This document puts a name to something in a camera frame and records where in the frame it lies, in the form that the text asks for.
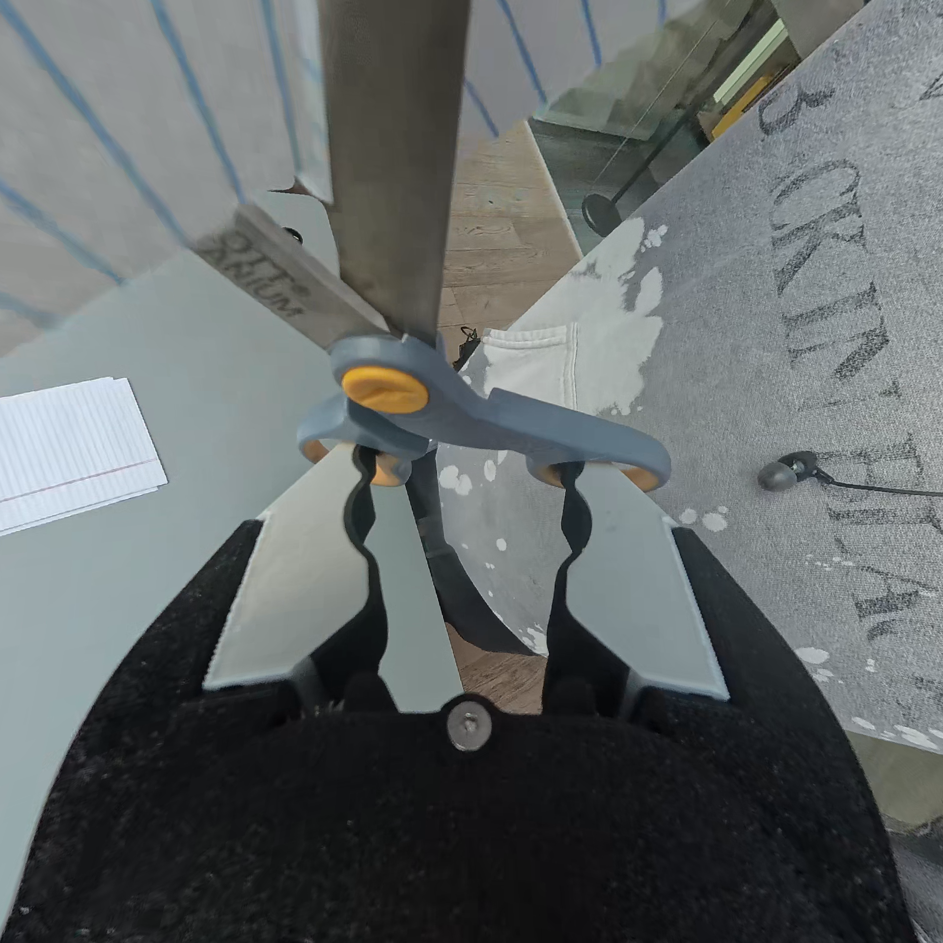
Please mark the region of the grey orange scissors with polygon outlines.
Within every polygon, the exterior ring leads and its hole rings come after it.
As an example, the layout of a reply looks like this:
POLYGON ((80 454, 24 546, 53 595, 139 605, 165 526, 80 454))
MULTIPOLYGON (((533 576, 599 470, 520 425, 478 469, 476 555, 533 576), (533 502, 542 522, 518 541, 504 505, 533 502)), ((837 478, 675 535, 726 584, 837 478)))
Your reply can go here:
POLYGON ((342 394, 315 407, 299 450, 324 442, 397 462, 446 443, 564 463, 626 466, 644 490, 670 475, 654 438, 497 388, 476 394, 437 348, 470 2, 316 2, 339 274, 264 210, 242 205, 194 252, 324 349, 342 394))

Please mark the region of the person's grey hooded sweatshirt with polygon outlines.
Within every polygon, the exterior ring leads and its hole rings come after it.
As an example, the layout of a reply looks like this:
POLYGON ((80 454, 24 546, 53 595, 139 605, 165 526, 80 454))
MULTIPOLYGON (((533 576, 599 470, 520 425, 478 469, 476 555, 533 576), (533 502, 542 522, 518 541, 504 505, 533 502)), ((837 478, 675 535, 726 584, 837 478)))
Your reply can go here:
POLYGON ((659 439, 654 500, 856 734, 941 752, 941 2, 871 2, 462 369, 659 439))

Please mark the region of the stack of lined paper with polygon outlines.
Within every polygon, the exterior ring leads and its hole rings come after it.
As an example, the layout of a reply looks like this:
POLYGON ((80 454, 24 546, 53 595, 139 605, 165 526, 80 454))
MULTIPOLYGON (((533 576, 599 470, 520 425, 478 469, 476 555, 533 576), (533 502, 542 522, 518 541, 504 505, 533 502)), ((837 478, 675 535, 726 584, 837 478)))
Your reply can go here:
POLYGON ((3 536, 167 483, 127 378, 106 376, 2 398, 3 536))

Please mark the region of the lined paper sheet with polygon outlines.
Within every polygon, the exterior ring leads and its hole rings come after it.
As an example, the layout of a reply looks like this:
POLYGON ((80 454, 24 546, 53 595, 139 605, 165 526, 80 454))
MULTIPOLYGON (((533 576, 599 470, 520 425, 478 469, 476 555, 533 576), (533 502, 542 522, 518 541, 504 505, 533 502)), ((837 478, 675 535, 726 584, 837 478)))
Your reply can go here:
POLYGON ((2 355, 299 180, 332 196, 319 2, 2 2, 2 355))

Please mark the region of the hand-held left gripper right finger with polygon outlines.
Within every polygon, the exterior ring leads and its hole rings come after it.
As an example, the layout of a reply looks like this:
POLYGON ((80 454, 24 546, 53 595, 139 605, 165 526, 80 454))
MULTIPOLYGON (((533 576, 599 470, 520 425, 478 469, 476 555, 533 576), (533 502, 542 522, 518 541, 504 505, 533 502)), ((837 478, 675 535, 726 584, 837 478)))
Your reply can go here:
POLYGON ((730 700, 670 516, 604 463, 559 466, 570 554, 547 624, 544 708, 575 683, 629 719, 649 690, 730 700))

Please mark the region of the black round base stand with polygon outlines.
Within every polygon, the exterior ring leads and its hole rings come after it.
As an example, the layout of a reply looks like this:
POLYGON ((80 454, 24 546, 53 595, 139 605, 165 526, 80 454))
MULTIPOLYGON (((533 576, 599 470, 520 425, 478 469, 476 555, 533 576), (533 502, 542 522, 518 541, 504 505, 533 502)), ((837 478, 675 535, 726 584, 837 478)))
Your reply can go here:
POLYGON ((647 139, 621 140, 594 178, 590 192, 583 196, 581 212, 589 229, 600 237, 613 233, 622 223, 620 201, 643 178, 650 178, 657 190, 684 170, 711 143, 710 131, 721 112, 721 103, 709 93, 669 112, 647 139), (597 183, 606 182, 610 166, 624 154, 631 160, 627 177, 612 194, 600 193, 597 183))

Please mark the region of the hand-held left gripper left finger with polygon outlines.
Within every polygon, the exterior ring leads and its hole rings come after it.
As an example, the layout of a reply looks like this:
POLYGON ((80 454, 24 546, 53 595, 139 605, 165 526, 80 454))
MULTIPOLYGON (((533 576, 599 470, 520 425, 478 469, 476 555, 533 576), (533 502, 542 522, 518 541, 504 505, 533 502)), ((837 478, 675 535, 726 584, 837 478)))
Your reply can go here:
POLYGON ((400 466, 341 443, 266 509, 206 692, 285 681, 313 706, 340 701, 360 674, 378 674, 389 631, 366 547, 376 520, 371 486, 400 486, 400 466))

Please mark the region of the glass railing panel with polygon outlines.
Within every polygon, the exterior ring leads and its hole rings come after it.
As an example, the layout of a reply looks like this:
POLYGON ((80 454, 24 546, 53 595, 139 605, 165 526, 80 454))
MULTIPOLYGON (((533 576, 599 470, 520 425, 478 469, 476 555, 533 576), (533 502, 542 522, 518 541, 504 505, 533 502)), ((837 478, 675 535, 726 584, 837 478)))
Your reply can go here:
MULTIPOLYGON (((541 108, 529 122, 582 254, 601 240, 581 212, 583 196, 619 142, 647 139, 669 112, 713 93, 728 113, 777 84, 800 61, 784 20, 772 2, 696 2, 670 17, 651 36, 619 53, 580 85, 541 108)), ((597 190, 616 191, 631 160, 613 163, 597 190)), ((619 203, 622 219, 657 190, 650 178, 619 203)))

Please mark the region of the grey desk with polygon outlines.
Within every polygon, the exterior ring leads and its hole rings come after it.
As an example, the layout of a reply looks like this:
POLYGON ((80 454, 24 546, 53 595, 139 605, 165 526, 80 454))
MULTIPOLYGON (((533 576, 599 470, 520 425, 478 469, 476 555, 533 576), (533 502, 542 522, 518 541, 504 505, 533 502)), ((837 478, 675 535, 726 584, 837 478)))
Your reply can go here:
POLYGON ((128 379, 168 483, 2 537, 2 898, 77 730, 132 646, 310 465, 324 351, 182 254, 2 359, 2 394, 128 379))

